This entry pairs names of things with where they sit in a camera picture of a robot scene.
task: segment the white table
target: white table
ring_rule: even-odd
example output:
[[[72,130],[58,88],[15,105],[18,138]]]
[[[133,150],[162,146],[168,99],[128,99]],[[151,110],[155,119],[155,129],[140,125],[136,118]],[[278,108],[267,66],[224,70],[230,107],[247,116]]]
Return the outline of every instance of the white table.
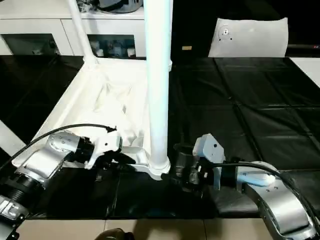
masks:
[[[290,59],[320,88],[320,58],[291,57]]]

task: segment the floor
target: floor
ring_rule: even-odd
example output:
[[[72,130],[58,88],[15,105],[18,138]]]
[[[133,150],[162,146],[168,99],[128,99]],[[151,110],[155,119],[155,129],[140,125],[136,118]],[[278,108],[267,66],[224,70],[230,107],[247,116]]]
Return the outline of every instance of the floor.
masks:
[[[27,220],[20,240],[94,240],[101,232],[121,228],[136,240],[271,240],[262,219],[210,220]]]

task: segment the white cloth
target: white cloth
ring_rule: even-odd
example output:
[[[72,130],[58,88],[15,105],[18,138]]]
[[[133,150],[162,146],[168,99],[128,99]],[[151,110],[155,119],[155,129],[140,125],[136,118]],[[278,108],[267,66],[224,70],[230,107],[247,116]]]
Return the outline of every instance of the white cloth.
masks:
[[[288,19],[277,21],[218,18],[209,57],[283,58],[288,46]]]

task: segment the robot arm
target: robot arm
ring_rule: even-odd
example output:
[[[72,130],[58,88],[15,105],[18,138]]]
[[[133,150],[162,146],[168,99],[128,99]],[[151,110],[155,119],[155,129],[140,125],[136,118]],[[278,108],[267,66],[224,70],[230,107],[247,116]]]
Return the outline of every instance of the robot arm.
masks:
[[[70,157],[91,169],[99,156],[119,153],[122,139],[116,130],[92,144],[86,137],[60,131],[33,152],[16,171],[1,182],[0,240],[18,239],[17,227],[28,216],[50,180]]]
[[[213,187],[219,189],[220,186],[229,186],[249,196],[257,205],[260,216],[273,239],[319,239],[306,209],[281,179],[258,168],[224,166],[222,164],[225,162],[224,149],[211,134],[197,139],[193,155],[198,158],[196,168],[202,178],[211,171],[212,164],[222,166],[214,168]],[[266,162],[257,161],[253,164],[277,171],[274,166]]]
[[[141,149],[127,148],[122,149],[122,139],[116,130],[108,132],[94,144],[86,137],[66,131],[50,135],[44,147],[33,152],[1,183],[0,240],[19,238],[16,229],[28,216],[64,161],[69,161],[72,156],[84,168],[91,169],[99,156],[107,153],[111,163],[122,152],[133,159],[131,166],[137,171],[148,172],[145,165],[137,164],[145,158]],[[282,180],[258,168],[225,167],[224,149],[211,134],[199,137],[192,153],[194,164],[183,171],[184,175],[173,177],[176,184],[194,192],[204,185],[213,185],[216,189],[220,189],[220,186],[234,187],[256,203],[261,218],[275,240],[318,239],[314,222]],[[265,162],[256,164],[276,170]]]

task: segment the white vertical pole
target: white vertical pole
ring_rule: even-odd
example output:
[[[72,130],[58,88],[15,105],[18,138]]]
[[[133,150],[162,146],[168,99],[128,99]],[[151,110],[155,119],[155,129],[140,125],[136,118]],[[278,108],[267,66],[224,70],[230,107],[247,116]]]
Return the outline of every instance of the white vertical pole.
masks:
[[[67,2],[69,5],[71,16],[72,16],[73,24],[75,26],[75,29],[78,34],[78,38],[82,47],[82,51],[84,54],[84,61],[96,64],[97,59],[92,52],[88,35],[86,34],[84,27],[82,25],[82,19],[81,19],[78,5],[77,5],[77,0],[67,0]]]
[[[144,0],[150,117],[150,171],[167,173],[170,0]]]
[[[0,148],[10,156],[25,146],[25,143],[0,120]]]

